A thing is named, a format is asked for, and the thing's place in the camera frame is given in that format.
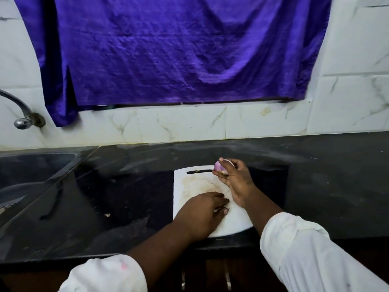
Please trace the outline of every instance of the stainless steel sink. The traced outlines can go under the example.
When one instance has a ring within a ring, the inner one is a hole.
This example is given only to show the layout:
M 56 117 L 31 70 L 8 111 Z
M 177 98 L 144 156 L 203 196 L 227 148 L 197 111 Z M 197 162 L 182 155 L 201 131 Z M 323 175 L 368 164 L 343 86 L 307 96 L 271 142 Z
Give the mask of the stainless steel sink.
M 0 156 L 0 213 L 9 212 L 6 209 L 20 201 L 28 205 L 74 167 L 77 159 L 72 153 Z

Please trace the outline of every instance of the red onion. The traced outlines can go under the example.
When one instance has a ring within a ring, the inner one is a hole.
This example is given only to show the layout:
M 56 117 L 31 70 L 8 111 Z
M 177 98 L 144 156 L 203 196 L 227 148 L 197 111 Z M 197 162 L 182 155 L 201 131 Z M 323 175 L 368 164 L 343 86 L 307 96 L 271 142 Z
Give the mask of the red onion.
M 228 175 L 227 169 L 224 168 L 224 167 L 221 165 L 221 163 L 219 163 L 219 161 L 217 161 L 217 162 L 215 163 L 214 170 L 215 170 L 216 172 L 218 172 L 218 173 L 221 173 L 221 174 L 224 174 L 224 175 Z

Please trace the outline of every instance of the white sleeve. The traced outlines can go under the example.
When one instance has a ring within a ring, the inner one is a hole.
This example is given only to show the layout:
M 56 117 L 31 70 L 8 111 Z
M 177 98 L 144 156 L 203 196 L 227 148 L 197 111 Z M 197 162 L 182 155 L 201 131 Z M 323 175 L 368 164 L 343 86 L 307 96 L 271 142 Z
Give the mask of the white sleeve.
M 260 247 L 289 292 L 389 291 L 384 281 L 334 244 L 322 226 L 299 216 L 273 216 Z
M 142 268 L 130 256 L 90 259 L 71 270 L 59 292 L 147 292 Z

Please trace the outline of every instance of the wall faucet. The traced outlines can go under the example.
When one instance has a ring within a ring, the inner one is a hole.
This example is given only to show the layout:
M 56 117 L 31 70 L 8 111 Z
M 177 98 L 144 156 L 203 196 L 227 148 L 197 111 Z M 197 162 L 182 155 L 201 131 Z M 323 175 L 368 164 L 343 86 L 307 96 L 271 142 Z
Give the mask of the wall faucet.
M 16 96 L 1 89 L 0 95 L 12 100 L 22 109 L 24 118 L 17 119 L 14 122 L 15 127 L 17 127 L 18 129 L 28 129 L 32 125 L 41 128 L 46 124 L 46 120 L 41 114 L 38 114 L 37 112 L 32 112 L 32 110 Z

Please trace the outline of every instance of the purple curtain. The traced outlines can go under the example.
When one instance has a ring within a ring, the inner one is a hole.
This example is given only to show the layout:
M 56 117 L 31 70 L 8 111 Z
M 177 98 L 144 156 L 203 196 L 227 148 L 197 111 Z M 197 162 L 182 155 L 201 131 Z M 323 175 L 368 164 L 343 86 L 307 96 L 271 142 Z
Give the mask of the purple curtain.
M 15 0 L 56 126 L 85 106 L 304 98 L 331 0 Z

